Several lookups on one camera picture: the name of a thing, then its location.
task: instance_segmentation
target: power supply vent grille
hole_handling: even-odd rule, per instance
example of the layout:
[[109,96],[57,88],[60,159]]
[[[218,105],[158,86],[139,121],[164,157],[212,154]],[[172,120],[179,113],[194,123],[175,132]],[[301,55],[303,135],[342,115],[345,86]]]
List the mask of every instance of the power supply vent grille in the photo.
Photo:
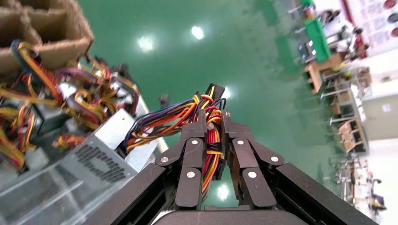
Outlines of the power supply vent grille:
[[86,144],[75,152],[75,156],[78,163],[102,181],[115,183],[126,178],[124,175],[125,169],[121,168],[98,147],[93,148]]

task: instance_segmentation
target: person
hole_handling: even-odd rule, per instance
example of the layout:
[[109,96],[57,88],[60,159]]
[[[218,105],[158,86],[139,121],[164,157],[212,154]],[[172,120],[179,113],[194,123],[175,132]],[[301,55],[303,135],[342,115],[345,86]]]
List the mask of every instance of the person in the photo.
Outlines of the person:
[[344,52],[340,52],[340,56],[342,59],[344,60],[350,60],[350,61],[354,61],[356,59],[358,59],[363,53],[366,52],[367,49],[369,49],[369,45],[368,44],[364,44],[361,46],[355,46],[353,51],[344,51]]
[[323,11],[320,16],[319,19],[322,23],[322,25],[328,24],[330,22],[332,22],[334,19],[336,19],[339,15],[340,15],[340,10],[325,10]]

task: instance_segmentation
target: bundle of wires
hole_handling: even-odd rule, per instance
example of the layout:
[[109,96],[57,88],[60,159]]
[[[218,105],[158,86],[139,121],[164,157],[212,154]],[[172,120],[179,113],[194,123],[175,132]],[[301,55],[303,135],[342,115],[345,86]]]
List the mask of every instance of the bundle of wires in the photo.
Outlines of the bundle of wires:
[[60,135],[58,139],[54,142],[54,147],[62,147],[65,149],[72,149],[81,143],[83,143],[86,139],[86,136],[76,136],[71,134]]
[[[112,74],[103,61],[97,62],[87,56],[92,63],[91,69],[78,68],[75,62],[52,72],[42,67],[40,55],[29,43],[14,40],[11,49],[22,70],[14,83],[0,84],[0,98],[28,104],[17,109],[0,103],[0,162],[5,165],[21,168],[24,152],[36,148],[30,143],[35,123],[30,104],[64,109],[78,121],[79,128],[88,132],[98,128],[121,108],[135,114],[140,97],[136,84]],[[76,87],[74,92],[66,93],[62,89],[65,83],[67,87],[69,84]],[[57,141],[60,147],[73,148],[83,138],[64,135]]]
[[225,108],[226,99],[214,101],[213,94],[214,86],[209,93],[201,95],[196,92],[192,99],[138,117],[123,142],[126,152],[128,153],[135,147],[147,144],[156,138],[179,133],[183,125],[197,121],[199,110],[204,109],[208,132],[202,193],[206,197],[219,160],[223,158],[220,125],[222,112],[220,108]]
[[[57,89],[58,81],[52,73],[41,67],[41,58],[33,50],[32,45],[21,40],[14,40],[11,44],[11,49],[24,72],[17,81],[26,81],[28,93],[14,91],[16,86],[11,90],[2,85],[0,86],[0,95],[27,100],[35,104],[61,105],[63,98]],[[38,84],[39,90],[35,90],[35,84]]]
[[0,158],[8,167],[21,169],[26,150],[34,150],[30,143],[35,116],[30,108],[23,105],[19,110],[13,107],[0,107]]

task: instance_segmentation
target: silver power supply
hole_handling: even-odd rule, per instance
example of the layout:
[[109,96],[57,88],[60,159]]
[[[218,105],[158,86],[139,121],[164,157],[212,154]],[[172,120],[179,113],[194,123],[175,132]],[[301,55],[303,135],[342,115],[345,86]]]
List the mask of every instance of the silver power supply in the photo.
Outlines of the silver power supply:
[[119,110],[62,159],[61,166],[93,189],[135,176],[137,171],[115,151],[133,123],[124,109]]

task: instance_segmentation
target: green panel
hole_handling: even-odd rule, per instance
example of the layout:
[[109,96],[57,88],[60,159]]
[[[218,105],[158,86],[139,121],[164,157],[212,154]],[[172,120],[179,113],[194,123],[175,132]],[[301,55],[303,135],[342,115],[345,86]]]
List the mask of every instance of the green panel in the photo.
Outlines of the green panel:
[[316,51],[316,60],[318,62],[327,60],[332,53],[326,41],[321,22],[318,19],[313,19],[306,20],[304,23],[306,25],[307,34],[313,42],[313,49]]
[[300,0],[301,4],[303,4],[303,6],[313,6],[315,5],[314,0]]

